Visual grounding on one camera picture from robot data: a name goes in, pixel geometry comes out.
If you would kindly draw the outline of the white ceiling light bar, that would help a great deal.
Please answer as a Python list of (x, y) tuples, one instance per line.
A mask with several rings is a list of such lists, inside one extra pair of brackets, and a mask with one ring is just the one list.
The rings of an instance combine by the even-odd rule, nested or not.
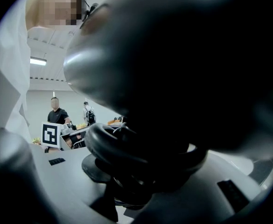
[(30, 57), (30, 64), (45, 66), (47, 64), (47, 61), (46, 61), (46, 59), (41, 59), (41, 58), (37, 58), (37, 57)]

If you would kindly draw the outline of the person's white shirt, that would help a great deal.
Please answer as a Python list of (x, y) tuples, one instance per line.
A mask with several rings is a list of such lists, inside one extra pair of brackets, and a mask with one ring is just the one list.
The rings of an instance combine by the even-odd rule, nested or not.
[(30, 84), (26, 1), (16, 0), (0, 21), (0, 128), (30, 143), (28, 122), (24, 114)]

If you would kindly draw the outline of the dark grey hair dryer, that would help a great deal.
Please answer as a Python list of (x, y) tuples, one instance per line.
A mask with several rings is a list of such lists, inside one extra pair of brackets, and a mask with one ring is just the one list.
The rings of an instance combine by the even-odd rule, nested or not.
[(64, 74), (124, 118), (85, 138), (88, 175), (124, 203), (179, 189), (209, 150), (273, 156), (273, 0), (106, 0)]

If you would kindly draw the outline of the black backpack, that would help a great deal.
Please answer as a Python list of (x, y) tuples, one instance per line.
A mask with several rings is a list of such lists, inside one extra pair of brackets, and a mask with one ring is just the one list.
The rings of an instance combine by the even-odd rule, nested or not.
[(95, 114), (92, 112), (92, 110), (86, 110), (86, 122), (89, 124), (89, 125), (92, 125), (93, 123), (96, 122), (96, 117), (95, 117)]

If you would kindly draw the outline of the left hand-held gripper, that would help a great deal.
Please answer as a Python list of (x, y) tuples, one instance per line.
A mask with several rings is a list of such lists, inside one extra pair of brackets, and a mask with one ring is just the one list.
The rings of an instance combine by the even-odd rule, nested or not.
[[(89, 126), (76, 130), (72, 135), (72, 148), (86, 147), (85, 135)], [(42, 122), (41, 125), (41, 145), (56, 148), (59, 150), (70, 150), (71, 146), (66, 142), (70, 139), (70, 134), (74, 130), (69, 123), (64, 125), (56, 123)]]

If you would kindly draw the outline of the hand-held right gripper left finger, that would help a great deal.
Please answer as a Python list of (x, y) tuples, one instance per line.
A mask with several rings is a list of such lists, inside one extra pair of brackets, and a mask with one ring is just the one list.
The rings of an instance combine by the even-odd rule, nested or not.
[(82, 161), (90, 154), (87, 148), (48, 154), (38, 145), (32, 144), (30, 149), (58, 224), (117, 223), (107, 185), (94, 182), (82, 169)]

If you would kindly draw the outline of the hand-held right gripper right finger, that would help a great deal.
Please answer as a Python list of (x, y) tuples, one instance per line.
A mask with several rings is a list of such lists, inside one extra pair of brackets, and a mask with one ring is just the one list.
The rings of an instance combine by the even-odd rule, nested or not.
[(132, 224), (217, 224), (235, 214), (218, 186), (232, 182), (250, 202), (261, 188), (249, 174), (253, 162), (209, 151), (202, 168), (178, 190), (155, 193)]

